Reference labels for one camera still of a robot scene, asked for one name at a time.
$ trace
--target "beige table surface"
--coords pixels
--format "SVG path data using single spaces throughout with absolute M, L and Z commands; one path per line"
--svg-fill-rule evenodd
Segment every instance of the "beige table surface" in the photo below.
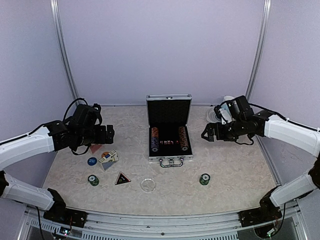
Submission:
M 44 187 L 57 190 L 68 207 L 104 213 L 172 216 L 235 211 L 257 207 L 275 182 L 259 145 L 207 142 L 201 138 L 209 107 L 192 106 L 188 121 L 193 160 L 182 167 L 162 168 L 148 161 L 148 120 L 145 106 L 103 107 L 103 124 L 112 124 L 114 144 L 104 145 L 96 154 L 74 156 L 70 149 L 57 153 Z M 104 172 L 87 160 L 112 149 L 119 162 Z M 119 172 L 131 182 L 115 185 Z M 211 176 L 208 185 L 199 183 L 203 173 Z M 87 181 L 99 178 L 99 185 Z M 140 183 L 152 178 L 151 193 Z

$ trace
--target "orange poker chip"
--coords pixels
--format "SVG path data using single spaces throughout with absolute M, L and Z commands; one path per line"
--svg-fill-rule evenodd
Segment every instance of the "orange poker chip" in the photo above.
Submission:
M 101 155 L 101 158 L 104 158 L 106 155 L 108 155 L 109 154 L 109 152 L 108 151 L 105 151 L 104 153 L 102 153 L 102 155 Z

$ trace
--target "black triangle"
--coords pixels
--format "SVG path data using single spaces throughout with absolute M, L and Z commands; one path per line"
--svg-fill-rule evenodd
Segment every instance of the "black triangle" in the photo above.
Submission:
M 119 173 L 118 178 L 116 179 L 115 185 L 129 183 L 131 180 L 126 177 L 122 172 Z

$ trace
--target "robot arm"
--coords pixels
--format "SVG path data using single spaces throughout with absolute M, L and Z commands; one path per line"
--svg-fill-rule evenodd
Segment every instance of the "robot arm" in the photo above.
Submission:
M 45 210 L 44 218 L 83 227 L 86 213 L 66 208 L 64 200 L 53 189 L 43 189 L 15 179 L 4 168 L 42 153 L 57 152 L 69 147 L 75 155 L 77 148 L 91 144 L 112 144 L 112 125 L 101 125 L 101 107 L 79 104 L 73 116 L 63 121 L 42 124 L 32 132 L 0 142 L 0 198 L 11 199 Z
M 239 136 L 243 135 L 247 135 L 250 140 L 254 135 L 278 139 L 307 151 L 317 157 L 317 161 L 309 172 L 269 191 L 260 200 L 260 208 L 240 212 L 243 227 L 272 221 L 275 216 L 281 218 L 279 208 L 281 205 L 293 199 L 302 198 L 313 190 L 320 188 L 319 128 L 304 126 L 283 117 L 277 112 L 266 108 L 262 109 L 264 110 L 254 113 L 245 96 L 225 101 L 216 106 L 214 111 L 217 116 L 224 119 L 226 113 L 228 113 L 229 119 L 232 120 L 207 124 L 201 137 L 209 142 L 214 142 L 216 138 L 216 140 L 235 143 L 238 143 Z

